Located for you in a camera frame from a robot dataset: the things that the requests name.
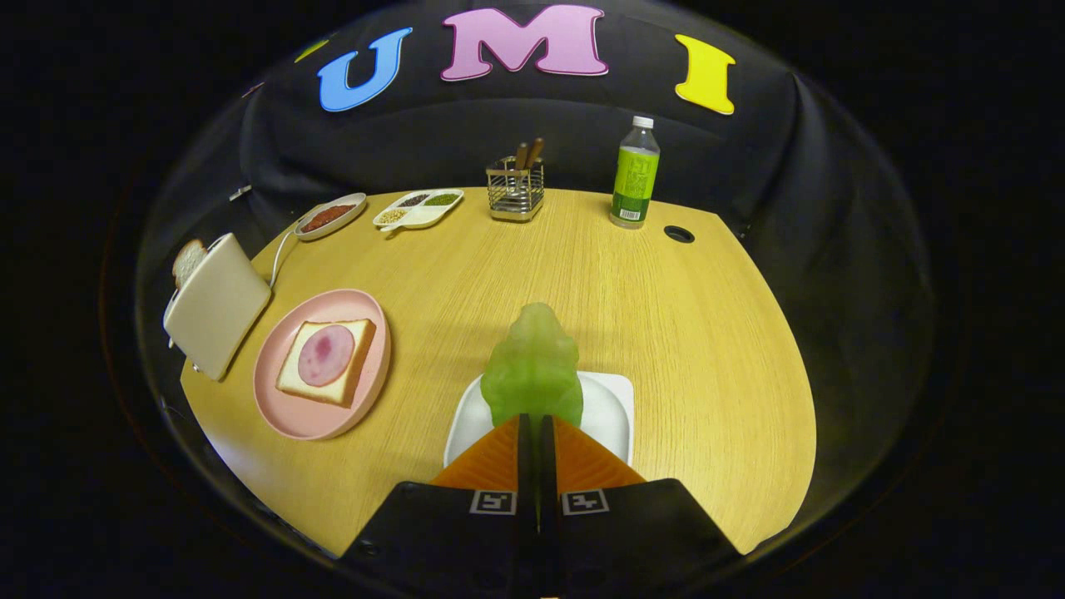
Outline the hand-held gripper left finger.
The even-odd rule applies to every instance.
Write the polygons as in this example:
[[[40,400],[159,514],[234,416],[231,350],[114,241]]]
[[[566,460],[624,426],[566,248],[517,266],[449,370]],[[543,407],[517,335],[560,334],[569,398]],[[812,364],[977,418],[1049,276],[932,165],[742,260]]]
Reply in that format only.
[[[529,597],[532,444],[527,414],[487,433],[509,466],[499,489],[400,482],[341,557],[374,597]]]

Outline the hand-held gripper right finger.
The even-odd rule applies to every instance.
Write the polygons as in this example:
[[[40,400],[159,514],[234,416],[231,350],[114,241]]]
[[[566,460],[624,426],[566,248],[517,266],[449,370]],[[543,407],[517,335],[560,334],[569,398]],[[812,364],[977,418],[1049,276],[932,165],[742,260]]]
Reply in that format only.
[[[698,597],[741,560],[681,481],[646,480],[563,418],[539,432],[550,597]]]

